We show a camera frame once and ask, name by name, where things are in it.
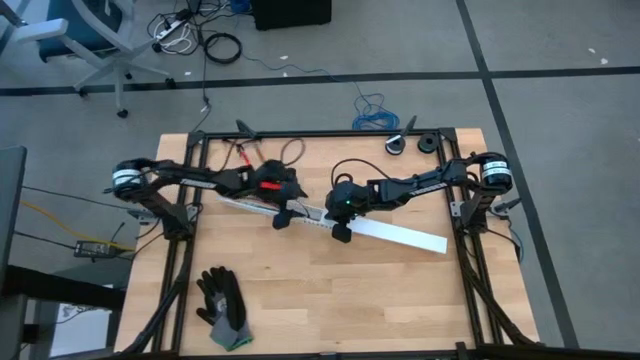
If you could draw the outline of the black spool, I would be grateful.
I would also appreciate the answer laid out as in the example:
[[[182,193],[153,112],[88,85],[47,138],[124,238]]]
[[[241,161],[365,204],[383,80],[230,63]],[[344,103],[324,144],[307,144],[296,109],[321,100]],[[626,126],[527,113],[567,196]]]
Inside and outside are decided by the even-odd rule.
[[[432,154],[437,151],[439,143],[438,135],[435,133],[424,133],[417,142],[417,148],[422,153]]]

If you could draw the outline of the white duct cover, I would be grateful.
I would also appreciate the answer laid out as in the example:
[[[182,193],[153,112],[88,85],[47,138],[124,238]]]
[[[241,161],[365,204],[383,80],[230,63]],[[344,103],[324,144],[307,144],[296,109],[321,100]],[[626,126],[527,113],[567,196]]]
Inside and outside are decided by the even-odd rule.
[[[374,237],[440,254],[445,254],[448,249],[448,240],[445,237],[366,219],[364,217],[356,217],[346,225],[352,230],[352,235],[358,234]]]

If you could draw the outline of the white power strip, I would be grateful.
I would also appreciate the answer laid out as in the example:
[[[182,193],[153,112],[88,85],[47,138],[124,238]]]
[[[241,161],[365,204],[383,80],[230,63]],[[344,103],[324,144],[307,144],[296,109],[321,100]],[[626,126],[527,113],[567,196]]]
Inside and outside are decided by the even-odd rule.
[[[177,29],[184,26],[191,19],[191,17],[192,12],[188,9],[180,10],[177,13],[161,15],[161,20],[154,28],[152,37],[156,41],[165,39]]]

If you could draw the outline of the white slotted cable duct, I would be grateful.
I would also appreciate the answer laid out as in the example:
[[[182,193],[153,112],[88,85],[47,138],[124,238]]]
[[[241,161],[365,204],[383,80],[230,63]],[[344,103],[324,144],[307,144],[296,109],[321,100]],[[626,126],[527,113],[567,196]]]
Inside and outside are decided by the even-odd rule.
[[[281,209],[279,205],[268,204],[250,198],[230,199],[219,196],[218,199],[226,205],[267,215],[270,216],[271,219],[273,219],[273,216]],[[294,212],[290,225],[292,223],[305,223],[316,227],[332,229],[332,227],[338,223],[336,221],[325,218],[325,215],[327,213],[326,209],[310,206],[308,204],[302,203],[299,200],[287,201],[284,208]]]

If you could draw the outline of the black box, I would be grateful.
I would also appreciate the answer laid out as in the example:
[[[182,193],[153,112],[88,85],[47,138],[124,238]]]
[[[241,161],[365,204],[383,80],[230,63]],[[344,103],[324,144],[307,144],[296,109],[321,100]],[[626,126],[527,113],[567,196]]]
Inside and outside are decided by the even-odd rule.
[[[250,0],[257,30],[323,25],[332,19],[332,0]]]

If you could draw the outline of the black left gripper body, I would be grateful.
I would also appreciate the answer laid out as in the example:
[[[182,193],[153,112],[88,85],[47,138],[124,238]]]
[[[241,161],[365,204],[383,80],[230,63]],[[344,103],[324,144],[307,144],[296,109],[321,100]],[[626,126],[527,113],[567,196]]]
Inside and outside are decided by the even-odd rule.
[[[279,160],[267,160],[254,172],[254,195],[265,202],[285,205],[295,196],[294,185],[299,184],[296,170],[287,168]]]

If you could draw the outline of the black grey work glove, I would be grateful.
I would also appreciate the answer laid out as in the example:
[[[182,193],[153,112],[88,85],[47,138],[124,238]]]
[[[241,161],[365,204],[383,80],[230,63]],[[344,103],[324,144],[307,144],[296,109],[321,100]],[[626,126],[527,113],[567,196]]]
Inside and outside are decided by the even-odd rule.
[[[230,328],[239,331],[246,324],[246,307],[235,273],[222,267],[203,271],[196,281],[204,296],[204,308],[196,314],[211,326],[226,319]]]
[[[231,352],[254,340],[246,321],[241,325],[232,324],[234,306],[229,305],[224,295],[206,296],[205,303],[206,307],[198,308],[196,314],[211,326],[209,338],[214,343]]]

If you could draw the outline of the black desk edge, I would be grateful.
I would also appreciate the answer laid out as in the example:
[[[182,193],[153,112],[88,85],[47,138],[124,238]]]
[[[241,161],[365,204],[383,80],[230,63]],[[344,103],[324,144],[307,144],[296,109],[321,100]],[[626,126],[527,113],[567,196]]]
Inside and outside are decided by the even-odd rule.
[[[0,285],[0,295],[25,295],[44,301],[121,310],[125,292],[101,285],[8,265]]]

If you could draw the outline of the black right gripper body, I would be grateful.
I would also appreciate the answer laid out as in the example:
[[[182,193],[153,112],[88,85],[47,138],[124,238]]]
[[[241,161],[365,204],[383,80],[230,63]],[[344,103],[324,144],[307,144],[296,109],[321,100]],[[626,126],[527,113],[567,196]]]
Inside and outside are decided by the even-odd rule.
[[[326,196],[326,219],[338,223],[348,223],[356,216],[372,211],[373,187],[358,185],[352,181],[342,181]]]

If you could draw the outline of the dark grey cabinet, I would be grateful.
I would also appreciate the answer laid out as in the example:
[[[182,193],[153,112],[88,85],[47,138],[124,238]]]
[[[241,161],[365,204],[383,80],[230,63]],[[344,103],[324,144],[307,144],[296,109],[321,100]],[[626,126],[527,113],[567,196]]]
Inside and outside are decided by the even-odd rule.
[[[5,285],[26,157],[24,146],[0,149],[0,294]]]

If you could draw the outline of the black power adapter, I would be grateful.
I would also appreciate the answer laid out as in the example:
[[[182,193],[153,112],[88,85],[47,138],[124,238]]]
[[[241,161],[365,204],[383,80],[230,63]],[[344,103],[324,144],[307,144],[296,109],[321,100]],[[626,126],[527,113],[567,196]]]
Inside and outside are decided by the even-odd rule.
[[[115,255],[116,252],[111,245],[87,240],[78,240],[73,253],[76,258],[89,259],[108,259]]]

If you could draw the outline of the teal office chair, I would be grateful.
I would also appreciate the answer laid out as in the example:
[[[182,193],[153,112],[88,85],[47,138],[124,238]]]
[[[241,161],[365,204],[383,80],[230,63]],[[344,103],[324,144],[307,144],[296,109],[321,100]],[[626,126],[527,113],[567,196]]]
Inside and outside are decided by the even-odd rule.
[[[116,115],[120,118],[129,115],[122,100],[124,82],[132,78],[132,71],[162,76],[168,88],[176,87],[168,72],[136,62],[153,41],[148,39],[139,45],[132,42],[135,0],[49,0],[47,18],[37,23],[26,22],[5,0],[0,0],[0,16],[14,27],[17,43],[37,45],[42,62],[71,57],[93,68],[73,85],[80,97],[88,95],[86,86],[90,83],[112,76]]]

